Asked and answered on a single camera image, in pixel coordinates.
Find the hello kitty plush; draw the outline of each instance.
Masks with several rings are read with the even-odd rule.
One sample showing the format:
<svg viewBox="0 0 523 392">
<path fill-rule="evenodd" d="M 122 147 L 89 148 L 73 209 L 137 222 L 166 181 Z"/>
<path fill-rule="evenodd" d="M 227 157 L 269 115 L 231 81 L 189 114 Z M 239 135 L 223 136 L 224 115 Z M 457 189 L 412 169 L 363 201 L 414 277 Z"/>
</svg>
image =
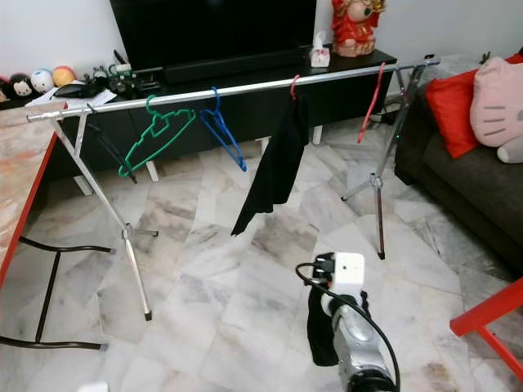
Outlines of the hello kitty plush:
<svg viewBox="0 0 523 392">
<path fill-rule="evenodd" d="M 477 71 L 471 126 L 480 143 L 499 147 L 523 136 L 522 91 L 523 64 L 494 57 Z"/>
<path fill-rule="evenodd" d="M 18 96 L 30 96 L 33 94 L 31 79 L 25 73 L 15 73 L 11 76 L 11 84 Z"/>
<path fill-rule="evenodd" d="M 333 51 L 344 57 L 368 55 L 374 51 L 379 15 L 385 0 L 332 0 L 334 6 Z"/>
</svg>

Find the black cloth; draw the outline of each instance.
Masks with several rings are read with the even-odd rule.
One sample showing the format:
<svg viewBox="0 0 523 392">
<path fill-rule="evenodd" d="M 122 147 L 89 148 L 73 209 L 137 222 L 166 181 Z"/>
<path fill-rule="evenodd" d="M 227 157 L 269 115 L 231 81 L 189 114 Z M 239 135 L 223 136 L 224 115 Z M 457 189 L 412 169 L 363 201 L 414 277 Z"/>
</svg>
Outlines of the black cloth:
<svg viewBox="0 0 523 392">
<path fill-rule="evenodd" d="M 261 157 L 253 185 L 231 235 L 245 231 L 259 212 L 273 212 L 273 204 L 288 200 L 300 167 L 303 149 L 309 142 L 306 99 L 289 97 L 288 109 Z"/>
<path fill-rule="evenodd" d="M 323 293 L 314 287 L 309 293 L 307 339 L 315 365 L 329 367 L 337 365 L 338 356 L 334 349 L 333 319 L 321 307 L 322 295 Z"/>
<path fill-rule="evenodd" d="M 107 154 L 111 156 L 111 158 L 120 166 L 123 166 L 127 169 L 127 172 L 129 173 L 129 178 L 131 178 L 131 181 L 135 184 L 138 183 L 136 181 L 135 175 L 132 173 L 132 169 L 129 166 L 129 164 L 126 162 L 125 158 L 122 156 L 116 145 L 114 145 L 113 141 L 101 130 L 99 127 L 95 127 L 92 124 L 87 125 L 92 130 L 92 134 L 94 135 L 96 141 L 100 143 L 100 145 L 107 151 Z"/>
</svg>

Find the green hanger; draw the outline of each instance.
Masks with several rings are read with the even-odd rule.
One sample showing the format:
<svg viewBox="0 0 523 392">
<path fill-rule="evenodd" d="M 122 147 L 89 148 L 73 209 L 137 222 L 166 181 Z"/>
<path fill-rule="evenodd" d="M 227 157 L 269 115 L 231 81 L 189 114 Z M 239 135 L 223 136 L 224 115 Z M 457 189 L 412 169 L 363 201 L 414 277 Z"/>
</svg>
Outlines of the green hanger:
<svg viewBox="0 0 523 392">
<path fill-rule="evenodd" d="M 156 110 L 152 110 L 149 106 L 149 101 L 155 98 L 155 96 L 149 96 L 147 98 L 147 101 L 145 102 L 145 109 L 147 110 L 147 113 L 149 113 L 151 116 L 153 116 L 153 119 L 151 121 L 151 124 L 143 131 L 143 133 L 140 136 L 140 139 L 131 147 L 129 152 L 127 153 L 125 157 L 125 162 L 127 165 L 131 168 L 131 170 L 134 172 L 138 170 L 140 167 L 144 166 L 147 162 L 157 157 L 159 154 L 161 154 L 169 145 L 171 145 L 174 140 L 176 140 L 183 131 L 196 119 L 196 112 L 192 109 L 181 109 L 177 111 L 172 111 L 167 114 L 161 114 L 157 112 Z M 166 131 L 170 126 L 171 123 L 169 122 L 169 118 L 171 117 L 177 117 L 181 115 L 187 115 L 187 122 L 186 124 L 181 128 L 180 131 L 176 135 L 174 135 L 167 143 L 165 143 L 160 149 L 158 149 L 156 152 L 152 153 L 149 157 L 138 163 L 137 165 L 131 165 L 129 160 L 131 159 L 131 156 L 134 154 L 136 149 L 140 147 L 140 145 L 144 142 L 145 137 L 148 134 L 151 134 L 153 138 L 160 136 L 164 131 Z M 155 131 L 154 128 L 159 124 L 159 122 L 164 122 L 165 125 L 160 129 L 159 131 Z M 121 177 L 127 177 L 129 175 L 129 172 L 124 166 L 120 166 L 118 170 L 118 175 Z"/>
</svg>

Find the tissue box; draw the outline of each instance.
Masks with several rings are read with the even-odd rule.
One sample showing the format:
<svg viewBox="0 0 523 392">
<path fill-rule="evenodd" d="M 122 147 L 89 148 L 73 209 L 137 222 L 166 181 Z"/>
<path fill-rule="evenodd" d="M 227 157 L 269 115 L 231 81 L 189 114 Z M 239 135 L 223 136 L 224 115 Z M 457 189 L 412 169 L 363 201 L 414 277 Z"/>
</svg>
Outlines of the tissue box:
<svg viewBox="0 0 523 392">
<path fill-rule="evenodd" d="M 330 51 L 327 47 L 311 51 L 311 67 L 327 68 L 330 63 Z"/>
</svg>

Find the clothes drying rack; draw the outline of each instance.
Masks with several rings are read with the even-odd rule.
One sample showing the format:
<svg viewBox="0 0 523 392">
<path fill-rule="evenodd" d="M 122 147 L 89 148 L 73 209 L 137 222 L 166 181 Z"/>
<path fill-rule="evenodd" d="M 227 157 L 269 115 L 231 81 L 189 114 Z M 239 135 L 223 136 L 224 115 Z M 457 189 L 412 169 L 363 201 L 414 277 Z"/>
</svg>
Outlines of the clothes drying rack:
<svg viewBox="0 0 523 392">
<path fill-rule="evenodd" d="M 400 84 L 400 94 L 402 96 L 402 104 L 400 108 L 400 112 L 396 118 L 396 127 L 394 132 L 391 133 L 391 135 L 387 138 L 384 150 L 382 152 L 382 156 L 380 157 L 380 161 L 378 163 L 378 169 L 370 175 L 369 183 L 372 185 L 374 189 L 374 195 L 375 195 L 375 201 L 376 201 L 376 226 L 378 230 L 378 255 L 380 258 L 385 258 L 385 244 L 383 239 L 383 216 L 382 216 L 382 174 L 383 170 L 385 169 L 385 165 L 387 163 L 387 159 L 389 155 L 391 154 L 392 148 L 395 144 L 397 136 L 400 134 L 401 129 L 403 128 L 403 125 L 405 123 L 406 114 L 409 110 L 410 104 L 412 102 L 412 99 L 414 98 L 414 94 L 418 88 L 418 82 L 420 77 L 422 76 L 423 71 L 426 67 L 432 66 L 432 65 L 438 65 L 440 63 L 439 59 L 428 59 L 428 60 L 421 60 L 413 63 L 408 64 L 399 64 L 399 65 L 386 65 L 383 72 L 389 73 L 394 72 L 396 74 L 396 77 L 398 79 L 398 83 Z M 378 74 L 380 72 L 379 66 L 377 67 L 368 67 L 368 68 L 362 68 L 362 69 L 353 69 L 353 70 L 347 70 L 347 71 L 341 71 L 341 72 L 334 72 L 334 73 L 325 73 L 321 75 L 313 75 L 308 76 L 304 78 L 299 78 L 297 81 L 294 81 L 293 79 L 285 79 L 285 80 L 277 80 L 272 82 L 263 82 L 263 83 L 256 83 L 256 84 L 248 84 L 244 86 L 237 86 L 237 87 L 227 87 L 227 88 L 220 88 L 217 90 L 217 93 L 220 94 L 220 96 L 233 96 L 238 94 L 244 94 L 249 92 L 255 92 L 255 91 L 266 91 L 266 90 L 272 90 L 276 88 L 284 88 L 284 87 L 290 87 L 293 84 L 295 86 L 304 86 L 307 84 L 314 84 L 314 83 L 322 83 L 322 82 L 332 82 L 335 80 L 340 79 L 346 79 L 346 78 L 356 78 L 356 77 L 362 77 L 367 75 L 373 75 Z M 404 83 L 404 79 L 402 76 L 402 71 L 412 69 L 412 73 L 410 75 L 410 80 L 408 84 Z M 206 91 L 197 91 L 197 92 L 190 92 L 185 94 L 175 94 L 170 96 L 160 96 L 154 99 L 151 99 L 149 101 L 150 106 L 154 105 L 165 105 L 165 104 L 174 104 L 174 103 L 180 103 L 180 102 L 189 102 L 189 101 L 195 101 L 195 100 L 206 100 L 209 98 L 214 98 L 216 96 L 216 93 L 214 90 L 206 90 Z M 129 261 L 131 262 L 131 266 L 133 268 L 136 281 L 138 283 L 138 287 L 140 290 L 140 296 L 141 301 L 143 304 L 144 309 L 144 315 L 145 320 L 150 321 L 152 319 L 152 310 L 149 305 L 149 301 L 147 299 L 147 295 L 145 293 L 144 283 L 141 278 L 141 273 L 138 268 L 138 264 L 136 263 L 136 255 L 134 252 L 134 248 L 132 246 L 132 240 L 135 235 L 138 234 L 144 234 L 144 235 L 152 235 L 152 236 L 158 236 L 158 231 L 153 230 L 143 230 L 143 229 L 134 229 L 130 224 L 126 223 L 125 220 L 122 218 L 122 216 L 119 214 L 119 212 L 114 208 L 114 206 L 111 204 L 110 200 L 105 195 L 103 189 L 100 187 L 100 184 L 98 181 L 96 181 L 95 177 L 92 175 L 92 173 L 87 168 L 86 164 L 82 160 L 80 156 L 80 152 L 82 150 L 82 143 L 83 143 L 83 135 L 85 132 L 85 126 L 87 121 L 87 116 L 89 114 L 94 113 L 107 113 L 107 112 L 114 112 L 117 110 L 127 110 L 127 109 L 139 109 L 139 108 L 145 108 L 146 100 L 130 100 L 127 102 L 116 102 L 111 104 L 105 104 L 105 105 L 99 105 L 94 106 L 91 108 L 79 108 L 79 109 L 64 109 L 64 110 L 57 110 L 52 112 L 47 112 L 44 114 L 35 114 L 35 115 L 29 115 L 27 117 L 28 122 L 36 122 L 36 121 L 51 121 L 56 134 L 60 138 L 61 142 L 64 144 L 64 147 L 67 149 L 67 152 L 71 156 L 71 158 L 74 160 L 76 165 L 78 166 L 78 169 L 83 174 L 89 185 L 92 187 L 96 195 L 100 198 L 102 204 L 107 209 L 107 211 L 110 213 L 110 215 L 113 217 L 113 219 L 118 223 L 119 228 L 122 230 L 122 239 L 125 244 L 125 248 L 127 251 L 127 257 Z M 78 133 L 76 135 L 76 141 L 74 145 L 71 143 L 67 135 L 62 130 L 61 125 L 59 124 L 59 121 L 63 118 L 67 117 L 80 117 L 80 120 L 78 122 Z M 363 189 L 365 186 L 367 186 L 368 183 L 362 184 L 356 189 L 354 189 L 351 194 L 346 195 L 343 200 L 346 200 L 348 197 L 350 197 L 352 194 L 355 194 L 356 192 Z"/>
</svg>

